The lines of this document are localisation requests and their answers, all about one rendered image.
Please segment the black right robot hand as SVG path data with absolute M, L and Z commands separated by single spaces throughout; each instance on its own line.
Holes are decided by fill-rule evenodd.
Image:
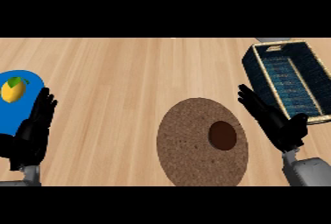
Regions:
M 262 102 L 254 91 L 243 84 L 237 88 L 237 102 L 257 121 L 273 147 L 280 152 L 296 149 L 304 145 L 307 115 L 299 113 L 288 119 L 283 113 Z

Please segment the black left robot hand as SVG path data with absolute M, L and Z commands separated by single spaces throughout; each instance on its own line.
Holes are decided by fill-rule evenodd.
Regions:
M 57 100 L 42 87 L 29 117 L 20 122 L 14 135 L 0 134 L 0 158 L 8 159 L 8 170 L 39 165 L 47 152 L 48 129 Z

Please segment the dark brown cupcake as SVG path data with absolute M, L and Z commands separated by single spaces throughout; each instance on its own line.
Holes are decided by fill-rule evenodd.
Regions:
M 211 124 L 208 140 L 211 146 L 220 151 L 228 151 L 233 148 L 236 144 L 236 133 L 233 126 L 227 122 L 217 121 Z

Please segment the dark blue wicker basket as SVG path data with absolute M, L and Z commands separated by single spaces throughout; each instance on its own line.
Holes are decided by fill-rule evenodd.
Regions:
M 331 123 L 331 72 L 302 40 L 252 44 L 242 56 L 252 91 L 286 118 Z

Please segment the round brown placemat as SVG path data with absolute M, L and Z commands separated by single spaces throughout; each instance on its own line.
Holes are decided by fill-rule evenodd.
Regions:
M 230 150 L 217 150 L 208 130 L 217 121 L 227 122 L 236 133 Z M 156 135 L 159 165 L 175 186 L 234 186 L 248 164 L 248 141 L 231 111 L 205 98 L 189 98 L 168 110 Z

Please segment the blue plate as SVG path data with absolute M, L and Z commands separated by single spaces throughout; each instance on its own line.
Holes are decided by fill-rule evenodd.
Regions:
M 7 103 L 0 97 L 0 134 L 7 135 L 16 133 L 20 122 L 29 117 L 36 95 L 44 87 L 38 75 L 26 70 L 0 73 L 0 87 L 10 77 L 22 77 L 29 81 L 29 84 L 25 86 L 25 94 L 17 101 Z

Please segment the yellow lemon with leaf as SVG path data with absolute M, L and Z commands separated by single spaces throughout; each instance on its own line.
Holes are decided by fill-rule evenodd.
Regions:
M 11 103 L 16 102 L 25 92 L 26 92 L 26 85 L 29 81 L 22 77 L 10 77 L 4 82 L 2 86 L 0 87 L 0 97 L 4 102 Z

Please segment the grey object at edge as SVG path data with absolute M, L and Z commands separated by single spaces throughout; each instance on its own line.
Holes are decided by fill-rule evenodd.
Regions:
M 255 38 L 260 43 L 265 42 L 277 42 L 277 41 L 288 41 L 291 38 Z

